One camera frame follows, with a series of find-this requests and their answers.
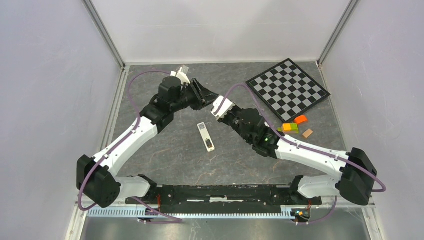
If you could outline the small white remote with buttons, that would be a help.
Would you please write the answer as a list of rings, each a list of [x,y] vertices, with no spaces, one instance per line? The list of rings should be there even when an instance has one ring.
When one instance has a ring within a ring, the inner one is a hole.
[[[204,122],[198,123],[197,124],[197,128],[198,128],[199,133],[200,133],[200,135],[202,137],[202,141],[203,141],[203,143],[205,145],[206,150],[209,153],[212,152],[212,151],[214,151],[215,150],[215,145],[214,145],[214,143],[213,143],[213,141],[211,139],[211,136],[209,134],[209,131],[208,131],[205,123]]]

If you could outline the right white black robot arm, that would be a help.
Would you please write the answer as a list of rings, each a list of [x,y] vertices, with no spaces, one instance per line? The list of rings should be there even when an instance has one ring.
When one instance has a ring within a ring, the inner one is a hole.
[[[369,204],[378,172],[362,149],[331,150],[275,133],[255,108],[232,106],[211,113],[218,122],[231,127],[258,155],[292,161],[324,173],[315,177],[296,176],[288,191],[293,203],[339,195],[359,206]]]

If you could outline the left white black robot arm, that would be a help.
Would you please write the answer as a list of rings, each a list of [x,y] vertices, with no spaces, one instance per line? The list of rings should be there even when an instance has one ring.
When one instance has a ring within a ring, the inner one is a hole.
[[[211,105],[219,95],[203,87],[196,79],[182,81],[176,76],[163,79],[148,105],[137,113],[135,121],[114,142],[94,156],[81,156],[76,167],[78,206],[82,211],[82,197],[94,205],[107,208],[117,199],[139,197],[145,204],[153,203],[157,190],[147,177],[118,177],[124,164],[149,140],[153,139],[173,120],[180,110],[198,111]]]

